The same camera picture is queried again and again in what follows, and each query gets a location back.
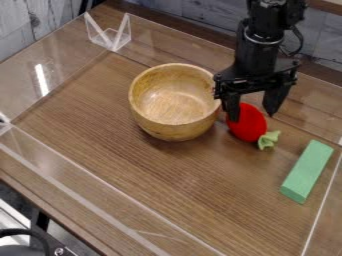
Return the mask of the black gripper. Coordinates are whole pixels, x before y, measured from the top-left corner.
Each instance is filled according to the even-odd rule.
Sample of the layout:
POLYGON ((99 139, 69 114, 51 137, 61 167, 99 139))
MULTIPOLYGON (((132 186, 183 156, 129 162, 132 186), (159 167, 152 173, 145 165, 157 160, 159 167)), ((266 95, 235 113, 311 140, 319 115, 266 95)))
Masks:
POLYGON ((239 103, 240 95, 243 94, 264 91, 263 108, 268 116, 278 112, 290 89, 296 83, 298 67, 298 60, 279 58, 270 73, 246 73, 238 68, 236 64, 232 64, 213 75, 213 98, 222 99, 223 110, 228 115, 230 121, 239 121, 239 103))

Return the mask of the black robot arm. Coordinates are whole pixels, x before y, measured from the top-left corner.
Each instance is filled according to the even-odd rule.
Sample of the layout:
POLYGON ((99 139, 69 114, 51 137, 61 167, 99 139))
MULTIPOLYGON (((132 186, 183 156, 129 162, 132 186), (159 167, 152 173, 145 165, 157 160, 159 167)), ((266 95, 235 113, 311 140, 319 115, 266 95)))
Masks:
POLYGON ((296 84, 303 47, 296 24, 304 19, 306 0, 246 0, 247 17, 239 22, 234 63, 213 75, 213 98, 228 120, 240 119, 240 98, 263 92, 262 105, 272 116, 296 84))

